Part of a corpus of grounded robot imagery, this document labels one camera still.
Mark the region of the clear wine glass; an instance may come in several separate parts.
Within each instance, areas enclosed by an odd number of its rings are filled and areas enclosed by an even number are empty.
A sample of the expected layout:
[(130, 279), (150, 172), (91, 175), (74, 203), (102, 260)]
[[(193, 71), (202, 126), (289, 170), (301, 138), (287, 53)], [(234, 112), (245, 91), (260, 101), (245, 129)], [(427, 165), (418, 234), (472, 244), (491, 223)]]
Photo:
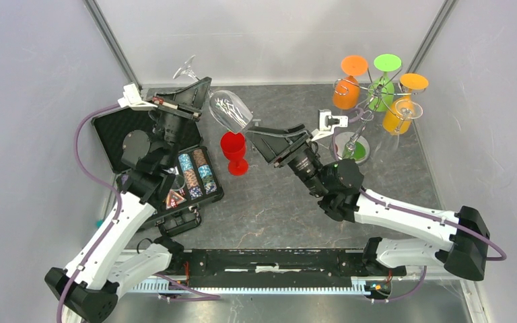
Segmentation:
[(205, 101), (212, 117), (225, 129), (235, 134), (243, 134), (250, 126), (253, 114), (234, 92), (213, 89), (210, 85)]
[(409, 130), (412, 122), (423, 115), (423, 108), (410, 99), (397, 100), (390, 109), (393, 113), (393, 133), (402, 135)]

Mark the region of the red plastic wine glass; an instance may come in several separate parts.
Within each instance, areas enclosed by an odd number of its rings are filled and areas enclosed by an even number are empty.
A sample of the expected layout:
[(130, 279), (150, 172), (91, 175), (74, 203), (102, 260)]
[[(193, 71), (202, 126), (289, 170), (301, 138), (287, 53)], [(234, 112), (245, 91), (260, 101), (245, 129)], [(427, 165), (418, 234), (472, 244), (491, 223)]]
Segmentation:
[(221, 150), (229, 161), (228, 172), (233, 176), (242, 176), (248, 171), (246, 139), (241, 133), (226, 132), (220, 140)]

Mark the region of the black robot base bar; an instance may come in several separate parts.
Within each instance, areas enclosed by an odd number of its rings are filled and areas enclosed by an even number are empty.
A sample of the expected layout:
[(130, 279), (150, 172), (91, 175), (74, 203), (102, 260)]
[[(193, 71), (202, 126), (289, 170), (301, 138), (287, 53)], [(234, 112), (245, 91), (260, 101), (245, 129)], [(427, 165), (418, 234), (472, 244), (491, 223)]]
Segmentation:
[(404, 277), (344, 248), (192, 249), (175, 253), (164, 273), (184, 276), (189, 287), (349, 287), (351, 278)]

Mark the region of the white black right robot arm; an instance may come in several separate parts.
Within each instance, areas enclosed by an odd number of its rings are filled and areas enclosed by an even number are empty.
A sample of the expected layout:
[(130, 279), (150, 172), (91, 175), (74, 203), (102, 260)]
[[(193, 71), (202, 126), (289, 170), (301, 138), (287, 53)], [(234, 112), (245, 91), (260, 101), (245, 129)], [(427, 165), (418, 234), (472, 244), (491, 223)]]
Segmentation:
[(386, 268), (439, 266), (469, 281), (485, 278), (493, 244), (480, 212), (428, 209), (378, 194), (363, 186), (364, 175), (351, 159), (322, 164), (313, 136), (302, 124), (290, 129), (252, 126), (245, 137), (268, 164), (288, 166), (335, 221), (385, 227), (406, 234), (404, 240), (371, 238), (362, 256), (367, 273)]

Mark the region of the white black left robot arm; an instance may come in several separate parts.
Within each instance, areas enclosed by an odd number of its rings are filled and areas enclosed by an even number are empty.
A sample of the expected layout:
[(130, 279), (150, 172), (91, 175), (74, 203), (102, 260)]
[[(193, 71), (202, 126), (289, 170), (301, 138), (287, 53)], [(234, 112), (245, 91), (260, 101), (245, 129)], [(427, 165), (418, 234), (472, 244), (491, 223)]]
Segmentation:
[(153, 115), (152, 132), (134, 130), (123, 140), (122, 162), (128, 171), (110, 185), (115, 204), (83, 249), (62, 268), (51, 268), (45, 281), (57, 298), (57, 322), (103, 322), (130, 288), (154, 273), (179, 273), (184, 255), (160, 244), (116, 266), (116, 260), (140, 226), (156, 212), (176, 179), (175, 167), (187, 126), (197, 122), (211, 86), (204, 77), (182, 89), (145, 100), (138, 87), (124, 87), (116, 108)]

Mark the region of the orange plastic wine glass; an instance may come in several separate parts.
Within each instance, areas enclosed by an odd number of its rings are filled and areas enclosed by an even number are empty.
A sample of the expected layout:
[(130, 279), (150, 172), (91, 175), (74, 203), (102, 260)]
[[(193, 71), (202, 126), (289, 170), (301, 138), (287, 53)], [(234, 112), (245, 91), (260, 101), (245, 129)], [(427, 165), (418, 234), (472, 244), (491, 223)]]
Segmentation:
[(360, 94), (357, 77), (368, 70), (368, 62), (362, 56), (350, 55), (341, 61), (341, 70), (345, 77), (334, 84), (333, 104), (338, 109), (349, 110), (357, 104)]

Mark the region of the green plastic wine glass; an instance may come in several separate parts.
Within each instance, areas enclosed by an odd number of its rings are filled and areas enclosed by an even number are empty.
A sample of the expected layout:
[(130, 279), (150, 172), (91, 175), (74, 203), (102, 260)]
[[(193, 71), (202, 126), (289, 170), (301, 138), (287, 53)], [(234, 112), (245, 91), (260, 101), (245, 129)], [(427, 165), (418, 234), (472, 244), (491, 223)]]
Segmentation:
[(382, 54), (374, 59), (374, 66), (382, 72), (368, 88), (368, 108), (374, 112), (385, 112), (394, 101), (395, 88), (390, 73), (398, 72), (402, 60), (394, 54)]

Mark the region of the yellow plastic wine glass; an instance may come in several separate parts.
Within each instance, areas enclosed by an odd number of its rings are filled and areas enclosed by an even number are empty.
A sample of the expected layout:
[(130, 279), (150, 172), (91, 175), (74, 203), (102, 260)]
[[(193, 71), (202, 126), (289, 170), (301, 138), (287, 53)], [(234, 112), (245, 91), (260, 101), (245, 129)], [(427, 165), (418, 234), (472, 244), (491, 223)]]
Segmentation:
[(413, 97), (426, 90), (429, 80), (418, 73), (406, 73), (399, 79), (399, 91), (382, 119), (383, 129), (390, 135), (402, 135), (413, 120), (423, 115), (423, 108)]

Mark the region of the black poker chip case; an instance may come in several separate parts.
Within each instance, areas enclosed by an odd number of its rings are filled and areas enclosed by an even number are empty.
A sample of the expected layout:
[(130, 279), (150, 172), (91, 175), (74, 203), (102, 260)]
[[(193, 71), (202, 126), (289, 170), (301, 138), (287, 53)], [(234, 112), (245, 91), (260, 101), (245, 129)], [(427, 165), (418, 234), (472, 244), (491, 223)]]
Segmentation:
[[(140, 229), (156, 227), (165, 236), (177, 236), (200, 226), (201, 209), (216, 203), (224, 196), (208, 149), (200, 143), (169, 143), (153, 135), (155, 122), (149, 111), (122, 108), (92, 119), (92, 126), (102, 144), (112, 171), (117, 175), (119, 191), (132, 192), (142, 202), (150, 204), (155, 211)], [(198, 167), (209, 165), (217, 184), (217, 191), (204, 192), (203, 197), (192, 199), (186, 182), (183, 188), (187, 201), (176, 208), (166, 209), (165, 200), (171, 190), (175, 175), (182, 175), (178, 156), (187, 153), (195, 172), (203, 185)]]

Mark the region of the blue poker chip row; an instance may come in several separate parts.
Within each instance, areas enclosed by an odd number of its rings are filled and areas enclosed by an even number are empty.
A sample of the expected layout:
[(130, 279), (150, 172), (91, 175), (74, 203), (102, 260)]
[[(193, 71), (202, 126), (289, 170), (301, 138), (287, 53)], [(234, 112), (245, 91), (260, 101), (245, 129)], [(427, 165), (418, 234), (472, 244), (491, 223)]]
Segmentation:
[(211, 194), (217, 191), (217, 184), (213, 177), (213, 172), (209, 165), (205, 164), (198, 167), (199, 175), (203, 182), (203, 187), (206, 194)]

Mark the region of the orange poker chip row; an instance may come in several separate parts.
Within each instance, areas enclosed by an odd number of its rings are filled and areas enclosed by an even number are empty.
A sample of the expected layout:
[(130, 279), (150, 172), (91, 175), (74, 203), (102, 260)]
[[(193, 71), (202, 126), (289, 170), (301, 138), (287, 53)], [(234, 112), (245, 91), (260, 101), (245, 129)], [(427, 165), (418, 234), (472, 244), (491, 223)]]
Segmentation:
[(195, 167), (191, 161), (191, 157), (187, 153), (181, 153), (178, 156), (180, 168), (182, 170), (189, 196), (192, 199), (198, 199), (204, 195), (204, 187), (195, 172)]

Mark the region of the clear round dealer button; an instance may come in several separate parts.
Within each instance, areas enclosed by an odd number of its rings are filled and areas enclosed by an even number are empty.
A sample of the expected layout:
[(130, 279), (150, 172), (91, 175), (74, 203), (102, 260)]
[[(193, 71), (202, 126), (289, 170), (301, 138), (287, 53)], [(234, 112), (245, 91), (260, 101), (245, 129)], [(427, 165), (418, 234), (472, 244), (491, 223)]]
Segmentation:
[(173, 191), (179, 191), (182, 190), (185, 187), (185, 179), (184, 176), (178, 174), (175, 175), (174, 182), (172, 184), (171, 189)]

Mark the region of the triangular red dice holder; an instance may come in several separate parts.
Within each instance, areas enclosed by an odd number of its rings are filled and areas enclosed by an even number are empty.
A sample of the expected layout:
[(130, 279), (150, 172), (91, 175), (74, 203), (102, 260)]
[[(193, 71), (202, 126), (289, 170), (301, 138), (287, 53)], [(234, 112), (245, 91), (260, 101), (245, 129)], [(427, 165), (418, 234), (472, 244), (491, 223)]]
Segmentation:
[(180, 204), (183, 204), (187, 201), (185, 197), (185, 192), (183, 189), (180, 190), (170, 190), (166, 200), (166, 209), (173, 209), (179, 206)]

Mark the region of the aluminium frame rail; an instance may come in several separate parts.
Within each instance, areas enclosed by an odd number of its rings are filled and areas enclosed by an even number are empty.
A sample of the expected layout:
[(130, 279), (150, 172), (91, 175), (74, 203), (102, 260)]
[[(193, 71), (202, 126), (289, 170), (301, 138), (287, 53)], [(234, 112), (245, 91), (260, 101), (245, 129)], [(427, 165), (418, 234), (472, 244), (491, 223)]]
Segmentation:
[(89, 11), (94, 23), (98, 27), (105, 43), (107, 44), (108, 48), (110, 49), (112, 55), (116, 59), (116, 62), (118, 66), (120, 67), (121, 71), (127, 78), (127, 80), (130, 83), (134, 83), (138, 90), (141, 91), (142, 85), (139, 81), (139, 78), (137, 77), (136, 73), (134, 72), (128, 58), (126, 57), (121, 45), (119, 44), (118, 40), (116, 39), (116, 35), (114, 34), (112, 28), (110, 27), (110, 24), (108, 23), (108, 20), (106, 19), (99, 3), (96, 0), (83, 0), (83, 4), (86, 6), (87, 10)]

